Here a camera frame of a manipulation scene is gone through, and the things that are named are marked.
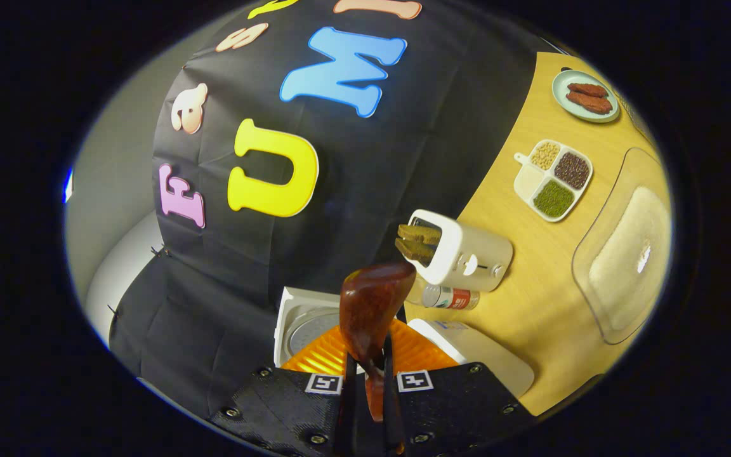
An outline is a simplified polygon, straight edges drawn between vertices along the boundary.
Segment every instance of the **toy chicken drumstick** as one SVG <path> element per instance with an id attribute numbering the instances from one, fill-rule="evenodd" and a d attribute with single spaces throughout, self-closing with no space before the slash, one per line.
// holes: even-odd
<path id="1" fill-rule="evenodd" d="M 346 350 L 368 376 L 365 394 L 375 422 L 383 421 L 383 344 L 415 278 L 410 263 L 386 263 L 348 275 L 340 290 L 340 333 Z"/>

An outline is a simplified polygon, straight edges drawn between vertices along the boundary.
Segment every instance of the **wooden table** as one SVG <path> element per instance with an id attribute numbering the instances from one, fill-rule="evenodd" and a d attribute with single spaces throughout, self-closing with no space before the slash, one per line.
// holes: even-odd
<path id="1" fill-rule="evenodd" d="M 592 124 L 563 110 L 551 93 L 562 67 L 582 70 L 611 87 L 579 58 L 537 54 L 529 94 L 496 161 L 465 206 L 459 222 L 504 235 L 515 252 L 500 286 L 482 293 L 475 310 L 440 310 L 408 305 L 414 318 L 462 321 L 528 362 L 534 384 L 520 402 L 541 414 L 598 373 L 605 373 L 628 349 L 634 335 L 618 345 L 603 342 L 586 299 L 572 278 L 572 255 L 612 190 L 624 154 L 639 147 L 658 155 L 622 109 L 607 124 Z M 574 209 L 558 223 L 543 220 L 513 190 L 520 165 L 543 138 L 562 142 L 591 159 L 594 174 Z M 662 176 L 660 181 L 666 188 Z"/>

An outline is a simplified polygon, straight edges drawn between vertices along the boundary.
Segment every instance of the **black fabric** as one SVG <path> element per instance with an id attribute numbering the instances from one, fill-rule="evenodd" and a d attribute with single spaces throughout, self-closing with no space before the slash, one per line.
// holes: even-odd
<path id="1" fill-rule="evenodd" d="M 232 392 L 246 373 L 272 363 L 275 313 L 284 286 L 339 293 L 343 278 L 399 260 L 398 223 L 424 208 L 458 217 L 504 145 L 530 87 L 536 52 L 552 51 L 505 18 L 458 2 L 425 2 L 414 20 L 377 11 L 333 14 L 331 2 L 302 0 L 247 20 L 243 9 L 197 50 L 162 104 L 154 138 L 152 188 L 171 258 L 155 258 L 119 305 L 110 349 L 189 411 L 209 417 L 215 392 Z M 237 50 L 214 52 L 235 30 L 269 28 Z M 328 58 L 308 47 L 317 29 L 407 41 L 383 67 L 383 96 L 363 119 L 339 102 L 279 89 L 290 70 Z M 171 127 L 177 95 L 208 86 L 201 128 Z M 237 157 L 243 119 L 307 139 L 320 174 L 308 206 L 289 218 L 227 204 L 235 166 L 247 176 L 288 182 L 292 164 L 275 154 Z M 162 214 L 160 165 L 171 164 L 205 199 L 205 228 Z"/>

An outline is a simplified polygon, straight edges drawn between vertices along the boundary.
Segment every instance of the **white tray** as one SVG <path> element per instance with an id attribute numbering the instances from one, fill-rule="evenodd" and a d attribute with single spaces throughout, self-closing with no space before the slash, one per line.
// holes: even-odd
<path id="1" fill-rule="evenodd" d="M 542 145 L 544 142 L 552 142 L 560 147 L 560 152 L 557 153 L 557 157 L 555 158 L 554 162 L 551 163 L 551 166 L 548 170 L 543 170 L 539 166 L 532 164 L 530 159 L 533 156 L 534 153 L 537 151 L 537 147 Z M 583 187 L 581 187 L 579 190 L 576 190 L 574 187 L 569 185 L 569 183 L 565 182 L 565 180 L 559 179 L 557 176 L 555 176 L 555 167 L 557 167 L 557 164 L 560 164 L 560 159 L 565 156 L 567 152 L 571 152 L 575 156 L 578 156 L 581 159 L 584 159 L 586 161 L 586 164 L 588 164 L 588 177 L 586 177 L 586 182 L 583 183 Z M 572 208 L 574 208 L 574 205 L 577 204 L 577 201 L 580 200 L 580 197 L 583 196 L 583 193 L 586 191 L 586 187 L 588 187 L 588 183 L 591 181 L 591 175 L 594 174 L 594 166 L 591 164 L 591 159 L 586 157 L 586 154 L 580 153 L 575 148 L 567 147 L 565 144 L 561 142 L 556 142 L 554 140 L 541 140 L 537 142 L 536 145 L 532 148 L 531 152 L 528 156 L 525 156 L 524 154 L 514 154 L 514 159 L 523 165 L 523 167 L 520 168 L 520 171 L 518 172 L 517 176 L 515 177 L 515 182 L 513 184 L 513 188 L 515 190 L 515 193 L 520 197 L 521 200 L 523 200 L 527 205 L 529 205 L 529 208 L 532 208 L 534 212 L 539 214 L 540 217 L 543 217 L 543 219 L 548 220 L 549 222 L 557 222 L 559 220 L 563 220 L 563 217 L 566 217 L 569 212 L 571 212 Z M 540 180 L 540 184 L 537 185 L 537 187 L 529 187 L 527 188 L 522 183 L 522 179 L 520 179 L 520 176 L 522 175 L 522 171 L 526 167 L 533 167 L 534 169 L 540 171 L 542 173 L 542 179 Z M 550 217 L 546 216 L 542 211 L 536 208 L 534 205 L 534 198 L 537 197 L 538 194 L 540 194 L 540 191 L 543 190 L 543 187 L 548 184 L 549 180 L 556 180 L 556 182 L 566 189 L 570 190 L 574 194 L 574 202 L 569 205 L 569 208 L 566 209 L 566 211 L 563 212 L 558 217 Z"/>

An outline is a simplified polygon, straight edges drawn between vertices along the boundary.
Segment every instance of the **screw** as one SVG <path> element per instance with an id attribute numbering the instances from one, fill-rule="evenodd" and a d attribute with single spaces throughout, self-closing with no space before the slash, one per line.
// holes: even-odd
<path id="1" fill-rule="evenodd" d="M 326 442 L 326 437 L 324 437 L 323 435 L 312 435 L 310 437 L 310 442 L 312 444 L 323 444 Z"/>

